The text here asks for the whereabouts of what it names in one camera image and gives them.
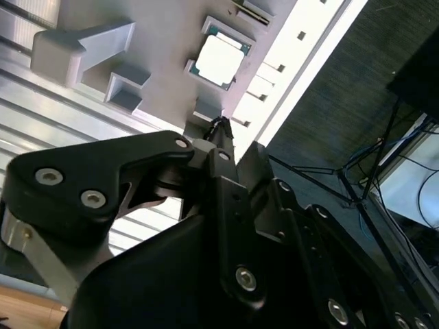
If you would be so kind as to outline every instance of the silver screw head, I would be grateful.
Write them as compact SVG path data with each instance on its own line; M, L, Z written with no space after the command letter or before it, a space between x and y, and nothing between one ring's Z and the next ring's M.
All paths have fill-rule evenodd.
M405 322L405 320L400 314L398 313L395 314L395 320L402 329L410 329L409 325L407 324L407 322Z
M428 327L417 317L414 318L414 323L418 329L428 329Z
M323 218L328 218L322 211L321 211L321 209L319 208L319 207L316 207L316 211L317 211L317 213L321 216L321 217L323 217Z
M220 152L220 153L219 153L219 157L220 157L222 160L230 160L230 156L228 156L228 154L225 154L224 152Z
M64 177L56 169L42 168L35 173L35 179L42 185L53 186L61 183Z
M183 149L187 148L187 143L182 139L176 139L176 144Z
M337 320L342 326L346 326L349 323L348 315L346 311L335 300L330 299L328 301L328 309L334 319Z
M279 181L279 186L285 190L285 191L289 191L289 186L287 185L287 183L283 182L282 180Z
M99 191L88 190L81 194L81 202L86 207L99 209L106 203L106 198Z
M32 231L29 228L25 228L23 230L23 237L27 240L30 240L32 238Z
M256 289L256 278L245 267L239 267L236 270L235 277L242 289L246 291L254 291Z

